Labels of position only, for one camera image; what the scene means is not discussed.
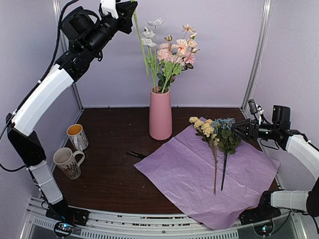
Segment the orange flower stem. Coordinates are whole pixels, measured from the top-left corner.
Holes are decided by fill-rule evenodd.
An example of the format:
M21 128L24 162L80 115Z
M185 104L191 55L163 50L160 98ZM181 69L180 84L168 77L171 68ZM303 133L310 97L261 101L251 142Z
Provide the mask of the orange flower stem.
M141 32L140 32L140 28L139 28L138 16L137 16L137 10L136 9L135 9L135 11L133 13L133 17L134 17L134 22L135 22L135 26L136 26L136 30L137 30L137 34L138 34L138 39L139 39L139 42L140 42L141 51L142 51L142 55L143 55L143 59L144 59L146 74L147 74L147 76L149 76L150 75L149 74L149 67L148 67L148 63L147 63L147 60L146 60L144 45L142 43L142 35L141 35Z

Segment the blue hydrangea flower stem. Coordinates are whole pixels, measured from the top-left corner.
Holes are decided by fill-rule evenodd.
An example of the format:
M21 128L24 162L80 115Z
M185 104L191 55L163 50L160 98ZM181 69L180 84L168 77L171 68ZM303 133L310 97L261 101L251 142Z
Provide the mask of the blue hydrangea flower stem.
M234 118L216 119L212 123L212 127L215 128L214 133L216 133L217 138L220 139L218 143L219 150L224 153L221 191L223 191L224 188L228 154L234 154L236 151L236 147L241 142L241 138L236 133L231 131L231 127L234 124Z

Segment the cream yellow flower stem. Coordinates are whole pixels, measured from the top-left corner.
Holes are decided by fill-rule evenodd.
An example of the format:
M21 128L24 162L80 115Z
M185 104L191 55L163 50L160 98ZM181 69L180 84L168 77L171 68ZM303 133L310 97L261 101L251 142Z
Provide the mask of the cream yellow flower stem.
M217 146L219 145L220 139L217 138L217 134L215 133L215 128L212 127L213 120L207 119L206 121L200 120L198 117L190 117L189 123L193 124L193 127L196 129L197 136L202 137L202 141L207 142L209 148L212 151L214 156L214 195L216 195L216 183L217 183Z

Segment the purple tissue paper sheet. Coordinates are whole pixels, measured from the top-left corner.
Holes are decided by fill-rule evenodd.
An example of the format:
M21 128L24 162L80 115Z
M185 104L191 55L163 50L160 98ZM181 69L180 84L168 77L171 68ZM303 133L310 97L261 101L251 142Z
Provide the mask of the purple tissue paper sheet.
M234 154L213 154L193 126L135 165L184 214L214 230L258 206L279 166L244 141Z

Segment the black ribbon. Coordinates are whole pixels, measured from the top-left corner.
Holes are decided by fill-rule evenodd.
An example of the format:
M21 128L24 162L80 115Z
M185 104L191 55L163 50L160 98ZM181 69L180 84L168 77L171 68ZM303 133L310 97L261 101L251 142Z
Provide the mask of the black ribbon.
M129 152L127 152L127 154L130 155L130 156L139 158L139 159L144 159L144 158L147 157L146 155L143 155L143 154L140 154L140 153L137 153L137 152L134 152L134 151L129 151Z

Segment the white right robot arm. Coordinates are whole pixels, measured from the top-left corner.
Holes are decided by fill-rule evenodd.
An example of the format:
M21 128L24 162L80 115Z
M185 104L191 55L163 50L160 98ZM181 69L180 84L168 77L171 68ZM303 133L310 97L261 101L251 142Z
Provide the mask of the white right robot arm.
M250 113L259 117L246 119L232 125L231 131L245 140L273 140L278 146L301 162L316 180L310 191L265 191L256 208L259 219L267 219L275 208L285 208L302 212L311 217L319 216L319 149L304 133L290 129L291 109L287 106L274 105L272 123L263 115L262 107L253 99L248 101Z

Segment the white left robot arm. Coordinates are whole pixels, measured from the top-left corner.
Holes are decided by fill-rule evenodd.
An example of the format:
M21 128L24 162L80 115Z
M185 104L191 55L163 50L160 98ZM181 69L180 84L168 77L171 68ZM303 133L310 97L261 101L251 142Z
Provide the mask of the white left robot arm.
M61 15L57 33L67 37L68 50L59 58L52 58L42 78L7 116L10 143L40 191L53 205L53 214L61 221L69 220L72 211L61 202L63 195L46 163L44 149L34 128L54 101L88 71L90 63L95 58L103 58L103 48L118 31L131 33L137 5L137 1L102 0L98 14L79 6L67 16Z

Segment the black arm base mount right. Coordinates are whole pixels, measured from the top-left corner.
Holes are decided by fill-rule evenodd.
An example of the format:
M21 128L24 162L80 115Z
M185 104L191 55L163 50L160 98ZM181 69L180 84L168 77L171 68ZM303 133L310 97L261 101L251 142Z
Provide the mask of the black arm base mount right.
M265 191L262 194L259 204L256 208L245 210L239 215L241 225L270 220L281 215L279 208L271 206L271 193L272 191Z

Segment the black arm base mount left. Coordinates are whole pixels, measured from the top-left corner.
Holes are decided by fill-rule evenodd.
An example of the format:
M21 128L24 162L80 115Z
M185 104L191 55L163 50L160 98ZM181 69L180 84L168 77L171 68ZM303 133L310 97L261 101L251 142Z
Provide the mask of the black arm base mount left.
M55 219L60 222L66 222L70 225L86 226L89 211L84 209L77 209L69 206L49 206L46 210L45 216Z

